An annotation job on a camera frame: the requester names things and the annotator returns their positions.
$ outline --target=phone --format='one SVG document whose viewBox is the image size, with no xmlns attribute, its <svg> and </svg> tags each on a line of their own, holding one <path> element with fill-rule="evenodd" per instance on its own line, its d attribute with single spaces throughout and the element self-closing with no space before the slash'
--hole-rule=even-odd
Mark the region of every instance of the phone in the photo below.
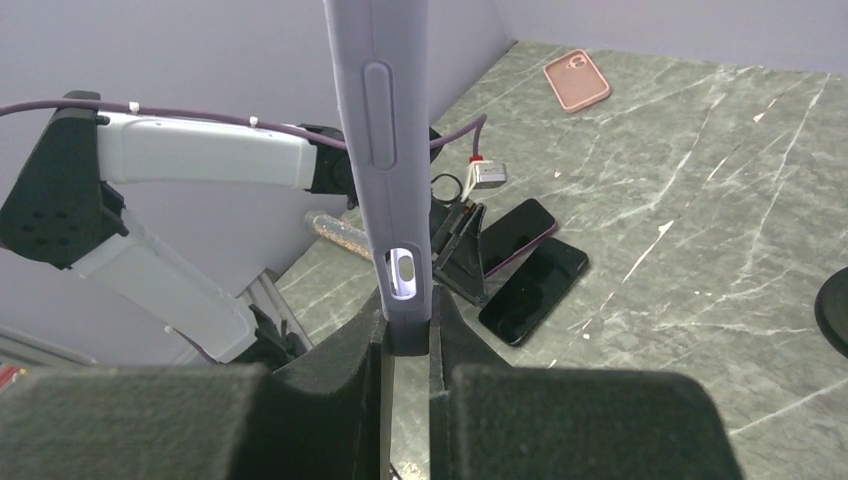
<svg viewBox="0 0 848 480">
<path fill-rule="evenodd" d="M 568 113 L 609 97 L 610 87 L 585 50 L 574 50 L 545 66 L 545 77 Z"/>
<path fill-rule="evenodd" d="M 513 208 L 480 233 L 483 276 L 494 274 L 556 228 L 556 219 L 535 199 Z"/>
<path fill-rule="evenodd" d="M 585 252 L 546 238 L 477 317 L 501 341 L 521 346 L 589 267 Z"/>
</svg>

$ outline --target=phone screen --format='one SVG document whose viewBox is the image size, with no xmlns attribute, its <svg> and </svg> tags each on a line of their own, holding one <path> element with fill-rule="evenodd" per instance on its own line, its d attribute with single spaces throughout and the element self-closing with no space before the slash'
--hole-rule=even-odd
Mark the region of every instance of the phone screen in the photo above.
<svg viewBox="0 0 848 480">
<path fill-rule="evenodd" d="M 480 234 L 483 275 L 488 277 L 556 230 L 556 219 L 529 199 Z"/>
<path fill-rule="evenodd" d="M 503 342 L 521 345 L 588 266 L 583 251 L 555 238 L 542 240 L 480 311 L 480 323 Z"/>
</svg>

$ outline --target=red object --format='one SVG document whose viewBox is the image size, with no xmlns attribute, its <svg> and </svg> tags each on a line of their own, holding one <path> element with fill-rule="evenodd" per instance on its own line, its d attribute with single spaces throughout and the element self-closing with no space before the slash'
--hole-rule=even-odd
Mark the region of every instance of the red object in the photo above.
<svg viewBox="0 0 848 480">
<path fill-rule="evenodd" d="M 18 367 L 0 367 L 0 388 L 11 382 L 20 370 Z"/>
</svg>

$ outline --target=gray wall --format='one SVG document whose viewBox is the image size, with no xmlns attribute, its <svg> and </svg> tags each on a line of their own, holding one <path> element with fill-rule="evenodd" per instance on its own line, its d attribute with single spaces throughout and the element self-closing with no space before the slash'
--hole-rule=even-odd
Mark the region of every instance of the gray wall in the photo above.
<svg viewBox="0 0 848 480">
<path fill-rule="evenodd" d="M 493 0 L 432 0 L 431 117 L 511 45 Z M 0 2 L 0 104 L 73 89 L 140 101 L 338 126 L 318 0 Z M 0 119 L 0 199 L 49 113 Z M 150 184 L 119 188 L 149 228 L 232 293 L 314 240 L 312 208 L 343 200 L 275 188 Z M 169 363 L 186 345 L 139 308 L 78 278 L 0 252 L 0 325 L 104 363 Z"/>
<path fill-rule="evenodd" d="M 845 0 L 497 2 L 517 40 L 848 73 Z"/>
</svg>

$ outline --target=marble surface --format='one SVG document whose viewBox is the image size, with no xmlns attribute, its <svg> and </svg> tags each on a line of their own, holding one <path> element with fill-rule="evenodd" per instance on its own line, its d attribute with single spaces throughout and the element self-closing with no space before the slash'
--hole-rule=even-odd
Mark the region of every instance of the marble surface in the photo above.
<svg viewBox="0 0 848 480">
<path fill-rule="evenodd" d="M 592 270 L 523 348 L 500 344 L 458 300 L 467 321 L 517 365 L 694 377 L 748 478 L 848 478 L 848 359 L 812 311 L 848 265 L 848 82 L 590 51 L 613 94 L 569 115 L 541 70 L 568 50 L 518 44 L 437 129 L 487 113 L 482 152 L 511 180 L 475 196 L 486 223 L 538 198 Z M 468 142 L 447 147 L 434 173 L 459 173 Z M 278 284 L 315 341 L 375 285 L 369 263 L 323 241 Z M 393 461 L 407 480 L 427 478 L 427 368 L 397 367 Z"/>
</svg>

